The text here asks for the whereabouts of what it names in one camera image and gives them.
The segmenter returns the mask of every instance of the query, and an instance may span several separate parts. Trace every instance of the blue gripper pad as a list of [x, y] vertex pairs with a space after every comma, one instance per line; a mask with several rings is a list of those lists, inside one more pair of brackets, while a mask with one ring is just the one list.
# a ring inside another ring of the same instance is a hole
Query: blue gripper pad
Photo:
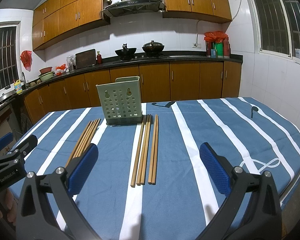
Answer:
[[70, 196], [80, 193], [93, 166], [98, 160], [98, 156], [98, 147], [95, 144], [90, 144], [68, 179], [68, 194]]
[[13, 141], [13, 134], [7, 133], [0, 139], [0, 151]]
[[231, 192], [230, 177], [217, 158], [204, 143], [200, 146], [200, 159], [221, 194], [229, 196]]

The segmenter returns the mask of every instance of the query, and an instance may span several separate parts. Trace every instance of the yellow detergent bottle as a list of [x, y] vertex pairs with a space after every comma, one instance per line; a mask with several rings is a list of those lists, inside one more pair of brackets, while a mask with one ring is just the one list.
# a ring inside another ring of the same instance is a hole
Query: yellow detergent bottle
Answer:
[[14, 83], [14, 89], [17, 92], [17, 94], [20, 94], [22, 92], [22, 87], [21, 87], [21, 81], [20, 79], [18, 79], [15, 83]]

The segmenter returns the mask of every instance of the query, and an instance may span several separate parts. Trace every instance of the table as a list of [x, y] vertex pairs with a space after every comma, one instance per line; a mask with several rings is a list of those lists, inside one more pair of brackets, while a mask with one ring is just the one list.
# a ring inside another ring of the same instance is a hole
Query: table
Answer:
[[[43, 117], [22, 138], [30, 134], [38, 138], [25, 168], [48, 174], [64, 166], [88, 121], [101, 118], [92, 140], [98, 145], [99, 159], [74, 199], [102, 239], [195, 239], [225, 199], [199, 158], [204, 142], [233, 166], [251, 173], [271, 171], [284, 207], [300, 178], [300, 131], [295, 125], [253, 98], [167, 103], [142, 104], [143, 114], [153, 116], [146, 180], [154, 115], [159, 115], [155, 186], [130, 187], [141, 125], [107, 126], [101, 107]], [[259, 109], [253, 118], [252, 106]], [[11, 186], [16, 197], [22, 184], [23, 180]], [[249, 196], [233, 226], [240, 223]], [[53, 197], [48, 194], [48, 198], [60, 227], [67, 230]]]

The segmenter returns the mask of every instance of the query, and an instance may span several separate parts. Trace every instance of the window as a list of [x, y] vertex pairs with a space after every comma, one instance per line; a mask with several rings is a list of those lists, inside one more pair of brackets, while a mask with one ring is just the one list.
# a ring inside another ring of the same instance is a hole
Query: window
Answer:
[[15, 25], [0, 26], [0, 90], [18, 80]]
[[289, 35], [280, 0], [254, 0], [258, 14], [261, 50], [290, 55]]

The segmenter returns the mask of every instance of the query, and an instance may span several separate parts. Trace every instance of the metal screw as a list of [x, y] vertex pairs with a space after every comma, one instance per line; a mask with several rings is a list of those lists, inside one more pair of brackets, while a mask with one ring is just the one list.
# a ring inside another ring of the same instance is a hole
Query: metal screw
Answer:
[[268, 178], [270, 178], [271, 177], [271, 172], [265, 171], [265, 176], [268, 177]]
[[234, 171], [235, 171], [236, 173], [242, 173], [242, 172], [243, 172], [243, 169], [242, 169], [241, 167], [239, 167], [239, 166], [236, 166], [236, 167], [234, 167]]
[[63, 173], [64, 171], [65, 171], [64, 168], [59, 167], [59, 168], [56, 169], [56, 174], [61, 174], [61, 173]]
[[33, 176], [34, 176], [34, 172], [33, 171], [28, 172], [28, 174], [27, 174], [28, 178], [32, 178]]

